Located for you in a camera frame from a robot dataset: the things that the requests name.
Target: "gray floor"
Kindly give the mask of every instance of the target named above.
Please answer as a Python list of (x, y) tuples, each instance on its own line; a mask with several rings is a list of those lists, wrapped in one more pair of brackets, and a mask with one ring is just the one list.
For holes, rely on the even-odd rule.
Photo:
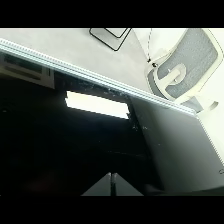
[(1, 28), (0, 38), (149, 91), (147, 59), (133, 30), (117, 52), (91, 36), (89, 28)]

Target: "cable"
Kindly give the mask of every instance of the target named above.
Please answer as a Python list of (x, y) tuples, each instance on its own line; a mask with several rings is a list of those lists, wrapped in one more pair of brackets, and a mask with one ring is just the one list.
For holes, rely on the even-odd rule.
[(151, 38), (151, 34), (152, 34), (152, 28), (151, 28), (151, 31), (150, 31), (150, 34), (149, 34), (149, 40), (148, 40), (148, 57), (149, 57), (149, 59), (148, 59), (147, 62), (150, 62), (151, 61), (151, 58), (149, 56), (149, 41), (150, 41), (150, 38)]

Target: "glossy black surface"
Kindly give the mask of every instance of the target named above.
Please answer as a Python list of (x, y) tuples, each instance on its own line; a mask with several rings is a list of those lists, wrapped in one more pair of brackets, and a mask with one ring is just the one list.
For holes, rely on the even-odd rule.
[[(1, 195), (81, 195), (108, 172), (144, 195), (224, 184), (197, 118), (63, 73), (54, 81), (0, 76)], [(129, 119), (69, 108), (66, 91), (127, 103)]]

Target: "black metal frame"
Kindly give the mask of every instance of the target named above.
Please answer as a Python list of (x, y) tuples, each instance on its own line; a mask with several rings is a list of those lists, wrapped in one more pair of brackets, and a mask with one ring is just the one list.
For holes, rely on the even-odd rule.
[[(91, 32), (92, 29), (93, 29), (93, 28), (90, 28), (90, 29), (89, 29), (89, 33), (90, 33), (90, 35), (94, 36), (96, 39), (98, 39), (99, 41), (101, 41), (102, 43), (104, 43), (105, 45), (107, 45), (110, 49), (112, 49), (112, 50), (114, 50), (114, 51), (118, 51), (118, 50), (121, 48), (121, 46), (123, 45), (124, 41), (126, 40), (128, 34), (130, 33), (130, 31), (131, 31), (132, 28), (129, 28), (129, 31), (127, 32), (126, 36), (124, 37), (124, 39), (122, 40), (121, 44), (119, 45), (119, 47), (118, 47), (117, 49), (114, 49), (114, 48), (111, 47), (108, 43), (104, 42), (104, 41), (101, 40), (99, 37), (95, 36), (95, 35)], [(120, 39), (120, 38), (125, 34), (125, 32), (128, 30), (128, 28), (126, 28), (126, 29), (124, 30), (124, 32), (123, 32), (120, 36), (116, 36), (114, 33), (112, 33), (112, 32), (111, 32), (110, 30), (108, 30), (107, 28), (103, 28), (103, 29), (105, 29), (107, 32), (109, 32), (110, 34), (112, 34), (112, 35), (113, 35), (114, 37), (116, 37), (117, 39)]]

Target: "bright white light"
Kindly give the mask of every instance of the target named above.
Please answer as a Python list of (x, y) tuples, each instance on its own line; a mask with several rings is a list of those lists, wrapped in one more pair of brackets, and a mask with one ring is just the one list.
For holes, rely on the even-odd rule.
[(65, 101), (68, 107), (128, 119), (126, 103), (70, 91), (67, 91), (67, 97)]

